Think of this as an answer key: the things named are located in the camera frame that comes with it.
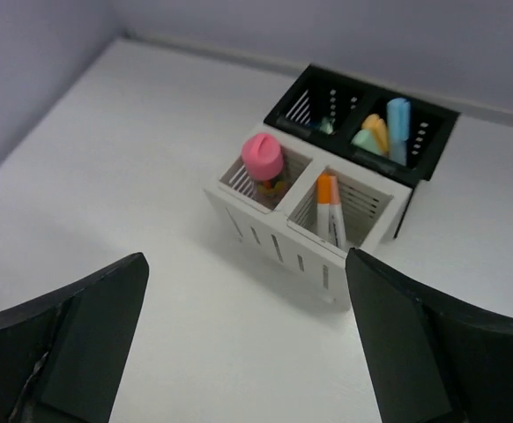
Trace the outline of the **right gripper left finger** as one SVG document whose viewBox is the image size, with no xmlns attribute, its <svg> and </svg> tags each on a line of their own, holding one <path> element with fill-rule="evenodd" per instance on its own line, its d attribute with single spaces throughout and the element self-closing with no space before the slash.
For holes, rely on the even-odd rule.
<svg viewBox="0 0 513 423">
<path fill-rule="evenodd" d="M 0 311 L 0 422 L 107 422 L 149 278 L 134 253 Z"/>
</svg>

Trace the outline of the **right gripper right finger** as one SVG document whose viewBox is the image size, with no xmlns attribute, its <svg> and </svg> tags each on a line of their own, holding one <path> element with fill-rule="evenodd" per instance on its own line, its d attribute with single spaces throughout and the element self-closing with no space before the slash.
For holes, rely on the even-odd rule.
<svg viewBox="0 0 513 423">
<path fill-rule="evenodd" d="M 360 249 L 354 316 L 384 422 L 513 422 L 513 318 L 426 286 Z"/>
</svg>

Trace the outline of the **orange white pen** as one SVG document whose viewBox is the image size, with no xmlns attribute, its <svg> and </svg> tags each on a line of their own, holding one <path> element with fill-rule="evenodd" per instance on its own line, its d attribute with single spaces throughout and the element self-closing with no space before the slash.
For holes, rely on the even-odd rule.
<svg viewBox="0 0 513 423">
<path fill-rule="evenodd" d="M 317 236 L 331 243 L 331 178 L 329 174 L 321 174 L 316 181 L 317 195 Z"/>
</svg>

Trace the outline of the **orange pink glue stick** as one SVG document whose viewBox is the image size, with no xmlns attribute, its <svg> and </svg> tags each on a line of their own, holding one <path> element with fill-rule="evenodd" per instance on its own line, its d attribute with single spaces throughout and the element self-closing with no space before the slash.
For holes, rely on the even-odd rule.
<svg viewBox="0 0 513 423">
<path fill-rule="evenodd" d="M 383 150 L 383 156 L 388 157 L 390 155 L 390 142 L 388 128 L 384 119 L 378 114 L 368 115 L 363 121 L 361 128 L 372 132 Z"/>
</svg>

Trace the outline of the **pink capped tube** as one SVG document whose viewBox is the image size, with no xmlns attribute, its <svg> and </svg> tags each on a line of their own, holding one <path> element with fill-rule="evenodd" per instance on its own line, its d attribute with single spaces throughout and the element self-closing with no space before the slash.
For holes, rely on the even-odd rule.
<svg viewBox="0 0 513 423">
<path fill-rule="evenodd" d="M 244 143 L 241 157 L 253 182 L 255 199 L 274 209 L 289 189 L 279 141 L 269 133 L 257 133 Z"/>
</svg>

